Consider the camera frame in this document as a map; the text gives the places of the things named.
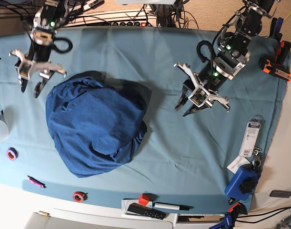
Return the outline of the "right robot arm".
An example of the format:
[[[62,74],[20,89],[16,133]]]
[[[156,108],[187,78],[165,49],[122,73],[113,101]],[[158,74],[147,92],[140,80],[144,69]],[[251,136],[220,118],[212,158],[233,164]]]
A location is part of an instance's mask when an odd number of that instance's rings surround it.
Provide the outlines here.
[[[28,81],[35,72],[42,78],[34,88],[34,97],[37,98],[45,84],[54,73],[66,76],[67,71],[60,64],[52,64],[50,54],[56,51],[65,54],[73,48],[67,38],[57,38],[55,34],[65,25],[69,16],[69,2],[67,0],[47,0],[33,18],[30,33],[30,48],[27,54],[20,49],[12,50],[9,56],[18,58],[15,68],[18,74],[21,91],[24,92]]]

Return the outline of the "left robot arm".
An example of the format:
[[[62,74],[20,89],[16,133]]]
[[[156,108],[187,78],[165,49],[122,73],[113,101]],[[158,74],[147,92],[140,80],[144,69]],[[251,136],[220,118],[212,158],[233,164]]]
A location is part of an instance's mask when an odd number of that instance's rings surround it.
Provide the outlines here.
[[[218,89],[249,62],[249,43],[260,33],[262,18],[271,18],[269,12],[273,4],[272,0],[244,1],[244,6],[223,24],[213,41],[200,41],[196,51],[205,64],[200,72],[193,72],[186,63],[175,64],[188,77],[182,85],[176,111],[188,101],[191,107],[184,113],[185,116],[211,108],[215,103],[230,110],[228,98],[220,96]]]

